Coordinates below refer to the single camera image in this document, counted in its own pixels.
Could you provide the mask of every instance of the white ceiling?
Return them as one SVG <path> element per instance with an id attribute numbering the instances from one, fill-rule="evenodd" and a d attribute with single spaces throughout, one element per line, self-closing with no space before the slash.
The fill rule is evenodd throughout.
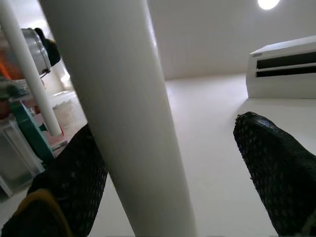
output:
<path id="1" fill-rule="evenodd" d="M 149 0 L 166 79 L 245 72 L 248 54 L 316 35 L 316 0 Z"/>
<path id="2" fill-rule="evenodd" d="M 39 27 L 47 38 L 52 39 L 49 25 L 37 0 L 11 0 L 11 2 L 21 28 Z"/>

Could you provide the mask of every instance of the pvc pipe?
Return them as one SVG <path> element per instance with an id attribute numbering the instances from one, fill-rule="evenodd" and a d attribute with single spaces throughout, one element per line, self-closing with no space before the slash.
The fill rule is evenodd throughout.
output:
<path id="1" fill-rule="evenodd" d="M 60 126 L 53 109 L 49 105 L 44 86 L 9 0 L 0 0 L 0 10 L 0 24 L 2 30 L 15 53 L 21 71 L 36 100 L 47 129 L 52 136 L 59 135 L 61 133 Z"/>
<path id="2" fill-rule="evenodd" d="M 195 237 L 147 2 L 40 2 L 136 236 Z"/>

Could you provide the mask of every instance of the air conditioner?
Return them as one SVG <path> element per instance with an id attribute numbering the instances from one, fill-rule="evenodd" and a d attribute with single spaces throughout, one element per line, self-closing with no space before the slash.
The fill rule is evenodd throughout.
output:
<path id="1" fill-rule="evenodd" d="M 316 98 L 316 36 L 267 45 L 249 56 L 249 98 Z"/>

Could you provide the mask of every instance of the ceiling light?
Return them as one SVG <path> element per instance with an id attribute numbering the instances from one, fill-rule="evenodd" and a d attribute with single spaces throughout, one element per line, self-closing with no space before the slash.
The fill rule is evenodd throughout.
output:
<path id="1" fill-rule="evenodd" d="M 258 0 L 258 4 L 262 9 L 270 10 L 274 8 L 280 0 Z"/>

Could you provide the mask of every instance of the white pole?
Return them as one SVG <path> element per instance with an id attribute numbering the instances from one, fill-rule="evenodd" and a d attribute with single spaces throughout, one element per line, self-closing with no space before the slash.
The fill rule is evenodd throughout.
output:
<path id="1" fill-rule="evenodd" d="M 0 0 L 0 24 L 52 136 L 61 133 L 44 86 L 9 0 Z"/>
<path id="2" fill-rule="evenodd" d="M 147 2 L 40 2 L 135 234 L 196 237 Z"/>

